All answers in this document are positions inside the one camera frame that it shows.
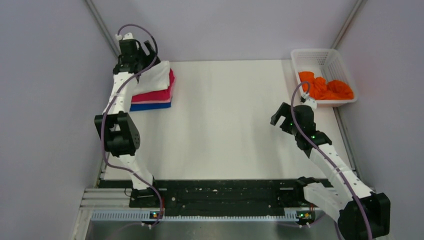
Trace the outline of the white printed t-shirt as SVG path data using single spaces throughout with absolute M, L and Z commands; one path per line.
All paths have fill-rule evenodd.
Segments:
M 142 73 L 133 95 L 166 90 L 170 86 L 170 71 L 170 62 L 166 60 Z

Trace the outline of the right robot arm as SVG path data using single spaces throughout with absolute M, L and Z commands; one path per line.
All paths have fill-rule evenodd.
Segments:
M 292 106 L 283 102 L 270 123 L 275 126 L 280 118 L 283 132 L 294 137 L 297 147 L 325 175 L 333 191 L 314 177 L 300 177 L 296 181 L 293 200 L 299 206 L 309 203 L 331 217 L 338 233 L 345 240 L 373 240 L 390 233 L 391 202 L 384 193 L 377 193 L 347 166 L 337 153 L 331 139 L 317 130 L 314 122 L 315 106 L 304 102 Z

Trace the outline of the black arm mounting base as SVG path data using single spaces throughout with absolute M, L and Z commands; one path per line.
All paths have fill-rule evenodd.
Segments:
M 123 190 L 131 208 L 159 208 L 171 217 L 283 217 L 290 209 L 317 206 L 298 198 L 296 179 L 155 180 L 135 193 L 130 180 L 101 180 L 100 189 Z

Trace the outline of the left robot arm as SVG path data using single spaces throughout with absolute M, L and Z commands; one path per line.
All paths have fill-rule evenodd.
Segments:
M 95 116 L 94 124 L 106 165 L 127 172 L 132 190 L 142 193 L 141 200 L 154 207 L 161 194 L 153 188 L 153 175 L 141 164 L 141 137 L 130 108 L 141 75 L 160 62 L 158 48 L 156 43 L 145 41 L 144 51 L 142 43 L 133 38 L 121 39 L 118 44 L 120 55 L 112 71 L 113 88 L 105 110 Z

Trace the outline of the orange crumpled t-shirt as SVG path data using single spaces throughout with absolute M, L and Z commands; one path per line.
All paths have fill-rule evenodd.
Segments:
M 316 100 L 353 100 L 354 92 L 349 85 L 340 81 L 332 80 L 327 82 L 323 77 L 315 77 L 310 71 L 298 73 L 301 82 L 308 82 L 302 86 L 305 92 Z

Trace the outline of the white plastic basket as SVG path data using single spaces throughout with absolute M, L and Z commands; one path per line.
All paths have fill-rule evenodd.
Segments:
M 303 48 L 292 50 L 290 55 L 298 83 L 301 82 L 299 73 L 312 72 L 314 77 L 322 77 L 327 83 L 339 80 L 351 88 L 353 92 L 352 99 L 317 100 L 319 107 L 339 107 L 357 101 L 358 90 L 355 80 L 337 50 L 330 48 Z

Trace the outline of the folded blue t-shirt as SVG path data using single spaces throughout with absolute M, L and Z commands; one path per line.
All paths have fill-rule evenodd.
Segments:
M 171 106 L 172 106 L 171 102 L 131 104 L 129 111 L 137 112 L 137 111 L 168 109 Z

